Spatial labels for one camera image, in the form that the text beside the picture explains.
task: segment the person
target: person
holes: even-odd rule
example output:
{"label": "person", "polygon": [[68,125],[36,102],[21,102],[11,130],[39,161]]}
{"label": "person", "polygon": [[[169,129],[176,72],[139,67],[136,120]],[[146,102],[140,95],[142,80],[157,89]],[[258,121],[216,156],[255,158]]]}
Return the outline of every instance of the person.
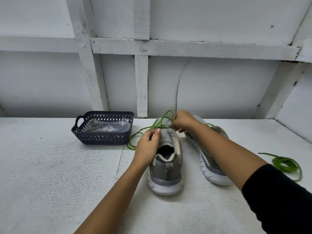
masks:
{"label": "person", "polygon": [[[171,126],[180,133],[191,131],[196,134],[242,191],[264,231],[312,232],[312,194],[306,189],[254,153],[197,121],[187,111],[177,111]],[[160,134],[160,129],[147,130],[143,134],[129,168],[79,226],[76,234],[118,231],[139,180],[156,155]]]}

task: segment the plastic bag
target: plastic bag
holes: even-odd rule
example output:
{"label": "plastic bag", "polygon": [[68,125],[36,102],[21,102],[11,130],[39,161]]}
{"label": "plastic bag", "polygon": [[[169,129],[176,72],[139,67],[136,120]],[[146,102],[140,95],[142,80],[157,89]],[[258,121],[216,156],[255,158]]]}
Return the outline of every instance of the plastic bag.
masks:
{"label": "plastic bag", "polygon": [[103,122],[97,119],[91,119],[86,125],[84,132],[126,132],[130,129],[129,120],[123,118],[123,121]]}

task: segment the hand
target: hand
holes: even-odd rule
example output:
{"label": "hand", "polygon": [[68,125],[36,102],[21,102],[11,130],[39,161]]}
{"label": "hand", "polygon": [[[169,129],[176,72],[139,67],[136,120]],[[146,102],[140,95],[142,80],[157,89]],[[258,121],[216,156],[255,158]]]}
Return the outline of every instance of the hand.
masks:
{"label": "hand", "polygon": [[131,164],[145,170],[156,156],[160,136],[160,129],[145,131],[137,143],[135,156]]}
{"label": "hand", "polygon": [[188,111],[178,110],[173,118],[171,126],[174,130],[178,130],[179,133],[182,133],[189,130],[196,121],[197,120]]}

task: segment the black sleeve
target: black sleeve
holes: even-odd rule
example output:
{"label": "black sleeve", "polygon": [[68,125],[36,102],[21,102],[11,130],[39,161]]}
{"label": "black sleeve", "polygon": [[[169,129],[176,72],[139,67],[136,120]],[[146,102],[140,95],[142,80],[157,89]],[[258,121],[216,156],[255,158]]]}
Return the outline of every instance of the black sleeve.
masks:
{"label": "black sleeve", "polygon": [[312,194],[274,166],[255,171],[242,193],[267,233],[312,233]]}

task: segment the person's right arm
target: person's right arm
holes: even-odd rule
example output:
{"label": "person's right arm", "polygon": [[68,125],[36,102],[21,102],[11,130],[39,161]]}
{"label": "person's right arm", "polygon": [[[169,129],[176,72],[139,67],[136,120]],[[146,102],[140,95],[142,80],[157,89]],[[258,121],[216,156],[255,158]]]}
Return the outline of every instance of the person's right arm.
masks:
{"label": "person's right arm", "polygon": [[312,233],[312,194],[272,165],[180,110],[172,127],[193,132],[242,191],[267,233]]}

